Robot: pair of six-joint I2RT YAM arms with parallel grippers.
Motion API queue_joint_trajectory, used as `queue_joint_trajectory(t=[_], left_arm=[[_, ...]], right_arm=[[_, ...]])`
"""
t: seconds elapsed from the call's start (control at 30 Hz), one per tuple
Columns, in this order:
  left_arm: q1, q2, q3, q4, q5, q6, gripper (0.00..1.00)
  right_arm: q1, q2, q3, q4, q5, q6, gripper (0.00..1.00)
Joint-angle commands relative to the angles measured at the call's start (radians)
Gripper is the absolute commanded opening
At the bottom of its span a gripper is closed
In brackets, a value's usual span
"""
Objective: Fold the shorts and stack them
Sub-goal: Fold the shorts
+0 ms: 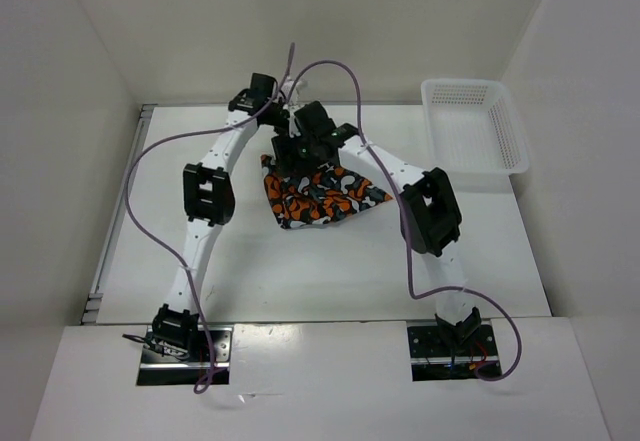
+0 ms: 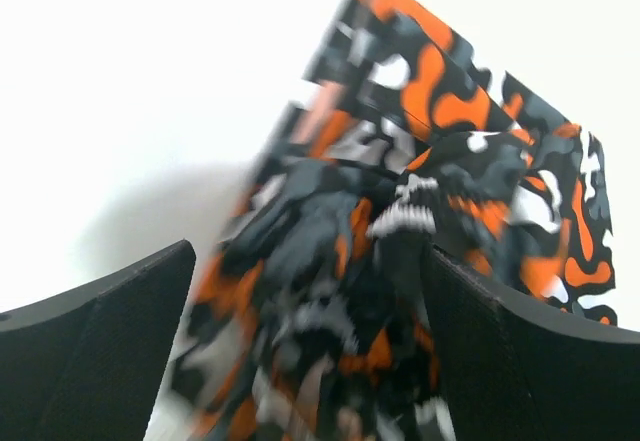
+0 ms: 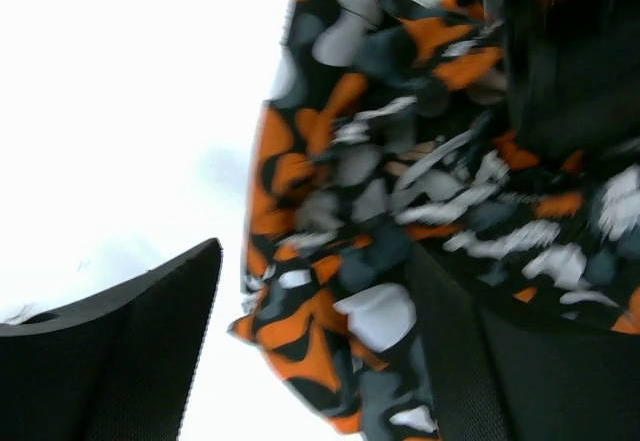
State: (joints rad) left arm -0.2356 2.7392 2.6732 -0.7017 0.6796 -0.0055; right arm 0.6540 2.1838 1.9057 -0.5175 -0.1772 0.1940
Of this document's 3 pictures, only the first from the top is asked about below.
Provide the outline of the orange camouflage shorts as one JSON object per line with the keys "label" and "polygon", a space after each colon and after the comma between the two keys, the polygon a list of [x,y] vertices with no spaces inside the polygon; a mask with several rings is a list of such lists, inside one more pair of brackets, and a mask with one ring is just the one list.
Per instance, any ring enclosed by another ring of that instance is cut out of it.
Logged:
{"label": "orange camouflage shorts", "polygon": [[392,199],[368,178],[332,163],[310,175],[283,176],[270,155],[261,156],[271,212],[283,230],[339,223]]}

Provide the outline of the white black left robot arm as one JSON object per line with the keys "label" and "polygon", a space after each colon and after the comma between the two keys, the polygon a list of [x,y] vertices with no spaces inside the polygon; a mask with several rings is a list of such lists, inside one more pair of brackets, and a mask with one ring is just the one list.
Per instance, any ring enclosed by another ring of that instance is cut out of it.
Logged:
{"label": "white black left robot arm", "polygon": [[153,339],[175,359],[185,361],[200,351],[201,293],[213,247],[235,211],[231,173],[259,118],[278,115],[286,98],[284,81],[255,73],[250,86],[229,103],[222,133],[197,163],[182,172],[186,236],[169,293],[152,321]]}

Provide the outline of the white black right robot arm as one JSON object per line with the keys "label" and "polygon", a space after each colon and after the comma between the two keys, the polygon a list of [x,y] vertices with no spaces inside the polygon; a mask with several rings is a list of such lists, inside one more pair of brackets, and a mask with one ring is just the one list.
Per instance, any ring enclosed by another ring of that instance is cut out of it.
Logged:
{"label": "white black right robot arm", "polygon": [[265,156],[264,186],[283,229],[337,223],[394,200],[410,252],[423,259],[436,305],[440,346],[460,354],[474,340],[464,317],[472,312],[462,294],[467,283],[457,254],[461,211],[447,174],[425,171],[390,153],[375,151],[362,131],[336,125],[318,101],[295,112],[275,107],[259,119],[271,125],[273,155]]}

